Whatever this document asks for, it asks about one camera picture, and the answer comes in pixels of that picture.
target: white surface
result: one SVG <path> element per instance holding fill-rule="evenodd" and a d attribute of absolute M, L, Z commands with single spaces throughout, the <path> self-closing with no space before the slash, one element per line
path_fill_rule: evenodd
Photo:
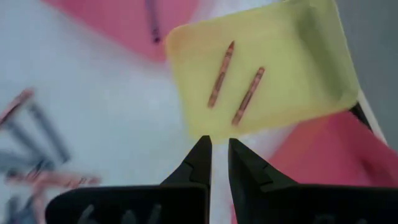
<path fill-rule="evenodd" d="M 193 21 L 268 2 L 203 0 Z M 158 184 L 195 143 L 167 64 L 148 62 L 39 0 L 0 0 L 0 110 L 28 86 L 72 153 L 61 169 L 98 174 L 103 185 Z M 270 156 L 290 131 L 242 139 Z M 1 131 L 0 149 L 20 152 L 8 139 Z M 226 144 L 213 152 L 210 223 L 229 224 Z M 29 189 L 0 184 L 0 214 L 14 193 Z"/>

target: pink paper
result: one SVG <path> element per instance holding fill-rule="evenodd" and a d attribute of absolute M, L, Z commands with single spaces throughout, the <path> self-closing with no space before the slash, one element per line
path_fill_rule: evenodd
<path fill-rule="evenodd" d="M 146 0 L 43 0 L 107 37 L 156 62 L 165 60 L 164 43 L 152 41 Z M 153 0 L 160 37 L 186 24 L 198 0 Z"/>
<path fill-rule="evenodd" d="M 350 112 L 299 124 L 269 162 L 303 184 L 398 186 L 397 154 Z"/>

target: crayon tip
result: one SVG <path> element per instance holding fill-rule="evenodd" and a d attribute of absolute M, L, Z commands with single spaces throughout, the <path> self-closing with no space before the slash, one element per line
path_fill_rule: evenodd
<path fill-rule="evenodd" d="M 231 42 L 231 44 L 229 45 L 229 49 L 234 49 L 235 46 L 235 40 Z"/>

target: yellow paper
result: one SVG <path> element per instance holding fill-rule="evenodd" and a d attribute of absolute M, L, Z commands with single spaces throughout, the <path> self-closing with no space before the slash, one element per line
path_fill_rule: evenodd
<path fill-rule="evenodd" d="M 234 54 L 207 107 L 228 45 Z M 289 0 L 189 24 L 167 37 L 190 134 L 214 140 L 350 108 L 358 81 L 335 2 Z M 231 121 L 259 67 L 266 72 L 238 126 Z"/>

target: white table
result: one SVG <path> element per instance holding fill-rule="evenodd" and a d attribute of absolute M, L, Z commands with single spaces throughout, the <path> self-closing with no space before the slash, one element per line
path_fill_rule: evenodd
<path fill-rule="evenodd" d="M 203 0 L 192 21 L 269 2 Z M 102 185 L 158 184 L 195 143 L 167 63 L 146 61 L 39 0 L 0 0 L 0 110 L 28 86 L 71 151 L 60 169 L 98 174 Z M 270 156 L 291 129 L 242 140 Z M 22 152 L 4 131 L 0 150 Z M 213 152 L 211 223 L 229 224 L 227 145 Z M 0 184 L 0 215 L 12 194 L 29 192 Z"/>

